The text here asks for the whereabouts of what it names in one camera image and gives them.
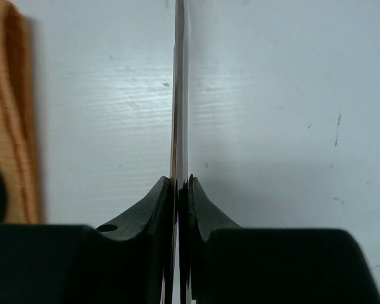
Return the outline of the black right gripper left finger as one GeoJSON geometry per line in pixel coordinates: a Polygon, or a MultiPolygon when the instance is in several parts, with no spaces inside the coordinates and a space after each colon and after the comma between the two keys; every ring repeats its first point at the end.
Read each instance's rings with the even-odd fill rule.
{"type": "Polygon", "coordinates": [[[0,303],[170,303],[173,228],[166,177],[97,228],[0,224],[0,303]]]}

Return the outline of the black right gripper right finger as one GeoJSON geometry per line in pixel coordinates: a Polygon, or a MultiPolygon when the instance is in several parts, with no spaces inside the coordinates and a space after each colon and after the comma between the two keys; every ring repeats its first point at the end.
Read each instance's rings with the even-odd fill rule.
{"type": "Polygon", "coordinates": [[[344,230],[243,228],[195,177],[177,206],[182,303],[380,303],[362,250],[344,230]]]}

